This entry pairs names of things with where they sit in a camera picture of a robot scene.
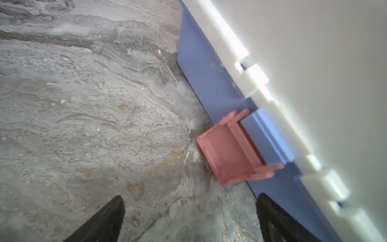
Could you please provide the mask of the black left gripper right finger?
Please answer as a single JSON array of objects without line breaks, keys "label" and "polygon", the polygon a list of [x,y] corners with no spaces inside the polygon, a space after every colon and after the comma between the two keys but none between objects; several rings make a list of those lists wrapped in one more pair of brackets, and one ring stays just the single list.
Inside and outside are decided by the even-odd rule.
[{"label": "black left gripper right finger", "polygon": [[265,242],[319,241],[265,193],[259,194],[256,208]]}]

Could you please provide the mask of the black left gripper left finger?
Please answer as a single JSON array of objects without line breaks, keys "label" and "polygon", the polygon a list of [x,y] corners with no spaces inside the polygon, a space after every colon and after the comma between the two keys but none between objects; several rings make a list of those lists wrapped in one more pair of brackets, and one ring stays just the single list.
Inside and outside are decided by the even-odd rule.
[{"label": "black left gripper left finger", "polygon": [[64,242],[117,242],[124,216],[124,201],[115,196]]}]

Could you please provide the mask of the white and blue tool box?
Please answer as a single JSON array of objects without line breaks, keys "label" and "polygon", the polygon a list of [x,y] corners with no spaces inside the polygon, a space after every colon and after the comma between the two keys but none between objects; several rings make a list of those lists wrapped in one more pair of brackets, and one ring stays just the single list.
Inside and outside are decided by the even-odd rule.
[{"label": "white and blue tool box", "polygon": [[214,124],[270,178],[247,179],[322,242],[387,239],[386,1],[181,1],[178,64]]}]

